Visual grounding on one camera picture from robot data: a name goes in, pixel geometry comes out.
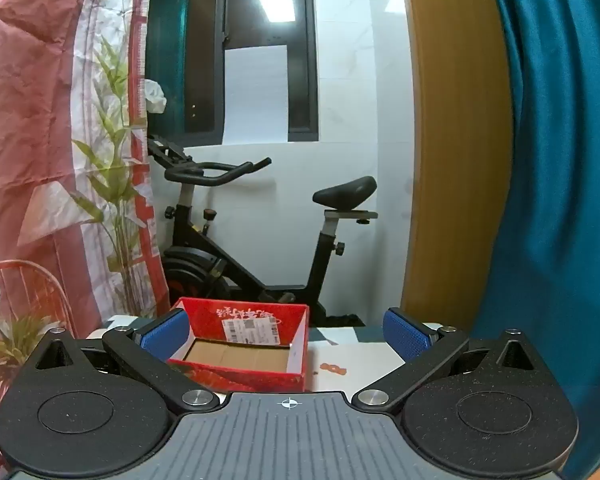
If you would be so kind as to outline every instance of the blue gripper pad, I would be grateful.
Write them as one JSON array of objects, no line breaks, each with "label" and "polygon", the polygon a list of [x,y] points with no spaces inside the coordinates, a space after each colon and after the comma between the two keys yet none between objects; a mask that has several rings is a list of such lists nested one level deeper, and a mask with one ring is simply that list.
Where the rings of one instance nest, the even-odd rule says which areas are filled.
[{"label": "blue gripper pad", "polygon": [[389,346],[405,361],[410,361],[430,348],[435,341],[435,330],[422,323],[407,320],[406,316],[390,308],[382,319],[382,335]]},{"label": "blue gripper pad", "polygon": [[174,308],[165,316],[143,327],[140,348],[160,361],[166,361],[180,349],[189,338],[189,317],[181,308]]}]

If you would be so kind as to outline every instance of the exercise bike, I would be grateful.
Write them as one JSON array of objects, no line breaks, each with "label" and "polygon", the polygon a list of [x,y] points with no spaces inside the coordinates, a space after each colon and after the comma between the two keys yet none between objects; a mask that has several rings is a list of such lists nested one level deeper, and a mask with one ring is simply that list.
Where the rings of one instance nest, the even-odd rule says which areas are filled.
[{"label": "exercise bike", "polygon": [[[318,236],[306,285],[266,286],[209,238],[208,231],[216,216],[215,211],[205,209],[205,224],[200,231],[191,223],[190,214],[195,186],[222,186],[245,174],[266,168],[271,164],[271,159],[265,158],[257,164],[245,162],[240,166],[194,162],[181,147],[157,136],[148,137],[148,151],[165,169],[165,179],[181,184],[178,205],[169,206],[164,213],[165,218],[174,221],[173,245],[164,251],[162,257],[172,305],[180,297],[303,303],[310,308],[312,326],[364,326],[360,318],[353,314],[327,316],[318,298],[331,253],[335,252],[338,256],[344,253],[344,243],[336,242],[338,222],[341,219],[353,219],[359,224],[369,224],[370,220],[378,218],[376,212],[356,210],[378,187],[372,176],[364,176],[314,194],[314,202],[328,209],[324,212],[324,225]],[[205,170],[224,173],[208,176]]]}]

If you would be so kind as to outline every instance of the bike frame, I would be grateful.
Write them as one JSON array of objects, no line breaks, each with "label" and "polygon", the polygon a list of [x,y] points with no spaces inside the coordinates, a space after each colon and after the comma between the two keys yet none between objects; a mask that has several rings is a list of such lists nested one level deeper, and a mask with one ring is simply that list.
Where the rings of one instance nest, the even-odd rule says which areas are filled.
[{"label": "bike frame", "polygon": [[315,324],[320,324],[322,318],[326,318],[326,311],[318,302],[318,298],[324,284],[331,253],[335,247],[338,220],[347,218],[368,221],[369,219],[378,218],[377,213],[370,211],[341,212],[326,210],[324,212],[324,225],[318,236],[314,260],[306,285],[268,287],[218,244],[193,226],[190,218],[194,186],[191,184],[181,184],[181,186],[180,199],[174,215],[173,246],[168,249],[169,254],[182,258],[186,258],[188,254],[205,257],[204,254],[199,253],[201,251],[210,255],[212,258],[207,259],[212,268],[209,271],[207,290],[211,290],[215,280],[224,276],[240,288],[240,299],[248,301],[275,303],[277,298],[280,298],[285,292],[291,292],[295,295],[297,303],[304,303],[309,306],[311,322]]}]

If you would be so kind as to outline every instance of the cardboard box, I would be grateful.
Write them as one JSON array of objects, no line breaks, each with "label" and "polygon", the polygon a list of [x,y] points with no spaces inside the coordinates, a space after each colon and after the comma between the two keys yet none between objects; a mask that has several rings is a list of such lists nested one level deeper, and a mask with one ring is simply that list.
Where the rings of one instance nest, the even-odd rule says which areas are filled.
[{"label": "cardboard box", "polygon": [[189,338],[169,359],[187,377],[220,393],[303,392],[309,308],[182,298]]}]

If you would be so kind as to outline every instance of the window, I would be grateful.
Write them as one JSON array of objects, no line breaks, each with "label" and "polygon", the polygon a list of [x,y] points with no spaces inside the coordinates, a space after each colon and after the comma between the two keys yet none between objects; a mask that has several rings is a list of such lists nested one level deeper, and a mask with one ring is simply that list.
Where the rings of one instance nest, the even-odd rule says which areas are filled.
[{"label": "window", "polygon": [[288,140],[317,140],[313,0],[151,0],[146,76],[168,105],[149,130],[184,146],[222,144],[224,51],[286,45]]}]

